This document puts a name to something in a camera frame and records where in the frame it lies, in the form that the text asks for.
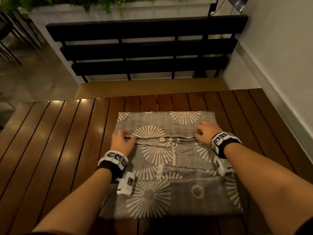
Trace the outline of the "metal lamp shade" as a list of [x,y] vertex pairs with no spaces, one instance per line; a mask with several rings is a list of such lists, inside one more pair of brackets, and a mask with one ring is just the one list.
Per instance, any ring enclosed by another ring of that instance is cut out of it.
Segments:
[[228,0],[230,4],[241,14],[248,0]]

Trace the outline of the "grey sunburst patterned cloth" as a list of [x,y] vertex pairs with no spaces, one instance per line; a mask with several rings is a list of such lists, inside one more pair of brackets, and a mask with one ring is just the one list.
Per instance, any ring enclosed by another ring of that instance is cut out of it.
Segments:
[[211,111],[119,112],[115,132],[136,137],[127,171],[135,174],[130,196],[103,201],[102,219],[222,216],[243,213],[234,176],[221,176],[211,145],[194,137],[202,121],[217,124]]

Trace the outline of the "dark chairs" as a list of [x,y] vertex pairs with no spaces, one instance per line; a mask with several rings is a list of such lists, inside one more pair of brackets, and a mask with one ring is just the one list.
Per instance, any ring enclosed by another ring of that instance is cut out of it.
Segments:
[[40,33],[36,33],[35,24],[31,18],[20,11],[5,13],[0,11],[0,57],[15,61],[22,65],[20,60],[4,44],[4,39],[12,34],[18,40],[26,43],[33,51],[43,46]]

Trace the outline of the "black slatted bench backrest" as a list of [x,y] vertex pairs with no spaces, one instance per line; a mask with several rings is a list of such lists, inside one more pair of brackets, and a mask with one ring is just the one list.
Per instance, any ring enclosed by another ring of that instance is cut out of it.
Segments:
[[247,15],[50,23],[54,42],[77,77],[193,71],[217,77],[229,62]]

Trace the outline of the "black marker wristband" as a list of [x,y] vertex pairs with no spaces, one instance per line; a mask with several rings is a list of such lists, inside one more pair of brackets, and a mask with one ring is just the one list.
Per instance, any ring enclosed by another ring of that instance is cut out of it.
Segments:
[[227,132],[220,132],[215,134],[211,142],[214,153],[221,159],[227,159],[224,153],[224,149],[227,145],[231,143],[242,144],[238,137]]
[[116,150],[109,150],[99,160],[97,164],[97,170],[110,170],[112,173],[111,183],[113,183],[117,178],[122,178],[127,168],[128,161],[129,160],[125,154]]

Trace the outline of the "black metal post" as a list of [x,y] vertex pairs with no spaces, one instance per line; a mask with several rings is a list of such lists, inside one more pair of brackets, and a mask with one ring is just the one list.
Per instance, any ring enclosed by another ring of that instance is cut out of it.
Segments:
[[211,3],[211,4],[210,4],[210,8],[209,8],[209,12],[208,12],[208,17],[211,16],[211,15],[213,15],[213,14],[216,12],[218,1],[219,1],[219,0],[216,0],[215,3]]

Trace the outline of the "green hanging plants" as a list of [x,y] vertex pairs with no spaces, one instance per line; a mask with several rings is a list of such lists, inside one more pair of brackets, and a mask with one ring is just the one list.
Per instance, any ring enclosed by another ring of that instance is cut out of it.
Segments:
[[111,13],[112,6],[121,7],[124,3],[132,3],[142,0],[0,0],[0,12],[9,13],[16,11],[18,8],[24,8],[27,11],[33,11],[38,7],[46,7],[60,4],[70,4],[74,6],[82,6],[86,13],[90,12],[90,7],[100,6],[108,14]]

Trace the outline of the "tan bench seat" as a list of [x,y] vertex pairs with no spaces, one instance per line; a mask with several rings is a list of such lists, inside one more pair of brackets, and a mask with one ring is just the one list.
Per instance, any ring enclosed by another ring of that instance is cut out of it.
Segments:
[[222,78],[148,79],[81,83],[74,99],[228,90]]

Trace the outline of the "person's right forearm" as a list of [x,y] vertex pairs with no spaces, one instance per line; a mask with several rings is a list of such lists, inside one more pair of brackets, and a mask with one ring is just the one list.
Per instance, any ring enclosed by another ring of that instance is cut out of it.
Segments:
[[313,235],[313,184],[239,143],[224,154],[273,235]]

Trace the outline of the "person's left forearm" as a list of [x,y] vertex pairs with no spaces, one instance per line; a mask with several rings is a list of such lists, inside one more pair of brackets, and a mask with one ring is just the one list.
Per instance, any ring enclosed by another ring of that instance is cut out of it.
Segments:
[[33,229],[31,235],[87,235],[99,214],[111,181],[110,170],[96,170],[53,208]]

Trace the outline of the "person's right hand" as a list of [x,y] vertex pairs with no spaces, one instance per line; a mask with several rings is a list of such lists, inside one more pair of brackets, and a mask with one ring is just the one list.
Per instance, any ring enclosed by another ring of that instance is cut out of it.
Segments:
[[202,131],[204,136],[204,142],[202,143],[207,145],[212,144],[212,139],[216,134],[223,132],[223,130],[219,126],[206,121],[203,121],[198,126],[203,126]]

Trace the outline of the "person's left hand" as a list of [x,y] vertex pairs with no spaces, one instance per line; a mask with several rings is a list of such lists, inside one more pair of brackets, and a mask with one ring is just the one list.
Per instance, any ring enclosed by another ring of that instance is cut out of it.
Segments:
[[111,150],[119,151],[125,156],[129,156],[136,142],[114,142],[114,133],[112,134]]

